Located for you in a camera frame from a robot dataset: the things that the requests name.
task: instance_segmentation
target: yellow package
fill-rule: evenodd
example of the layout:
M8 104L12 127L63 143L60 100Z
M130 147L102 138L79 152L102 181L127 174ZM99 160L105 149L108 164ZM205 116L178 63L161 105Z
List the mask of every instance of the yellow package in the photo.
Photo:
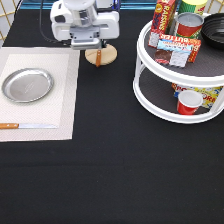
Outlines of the yellow package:
M203 107L211 109L214 102L216 101L219 93L221 92L223 86L220 87L211 87L211 88L199 88L199 87L187 87L180 86L177 84L172 84L172 87L175 87L174 96L178 97L179 93L183 90L194 90L203 95Z

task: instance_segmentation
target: red cup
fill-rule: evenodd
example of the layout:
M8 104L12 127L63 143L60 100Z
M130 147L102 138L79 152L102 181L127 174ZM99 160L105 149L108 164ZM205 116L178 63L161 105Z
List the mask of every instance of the red cup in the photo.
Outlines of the red cup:
M203 96L193 90L184 90L178 95L177 111L182 115L193 115L202 105Z

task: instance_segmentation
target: silver plate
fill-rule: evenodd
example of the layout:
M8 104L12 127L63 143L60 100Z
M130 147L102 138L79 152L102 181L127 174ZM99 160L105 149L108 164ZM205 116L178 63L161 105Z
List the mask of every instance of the silver plate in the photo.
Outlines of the silver plate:
M2 92L14 102L28 103L45 96L53 87L53 83L52 76L43 69L21 69L5 79Z

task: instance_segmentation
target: white turntable organizer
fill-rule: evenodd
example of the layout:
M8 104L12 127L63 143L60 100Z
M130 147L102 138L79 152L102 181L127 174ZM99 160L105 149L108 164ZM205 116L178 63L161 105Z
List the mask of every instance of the white turntable organizer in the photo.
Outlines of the white turntable organizer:
M224 52L208 46L203 39L195 63L186 68L162 66L154 61L156 49L148 46L152 21L142 29L137 42L137 62L133 88L141 105L154 115L176 123L200 123L217 116L224 109L224 88L212 108L200 107L195 115L180 115L171 83L190 87L224 85Z

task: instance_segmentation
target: food box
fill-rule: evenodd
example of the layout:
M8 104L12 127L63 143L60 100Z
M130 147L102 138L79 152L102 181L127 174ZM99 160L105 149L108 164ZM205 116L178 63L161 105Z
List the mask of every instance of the food box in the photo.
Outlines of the food box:
M184 90L194 90L199 92L203 96L203 107L211 109L215 103L219 93L221 92L223 86L220 87L211 87L211 88L198 88L198 87L187 87L181 86L178 84L172 84L172 87L175 88L174 96L178 98L178 95L181 91Z
M194 46L188 42L176 41L177 38L170 35L160 35L155 53L156 62L175 67L185 67Z
M168 34L176 12L178 0L158 0L154 12L148 45L157 47L160 34Z
M164 34L160 35L160 39L193 45L192 53L189 56L188 62L195 62L196 56L201 47L201 40L176 37L176 36L164 35Z

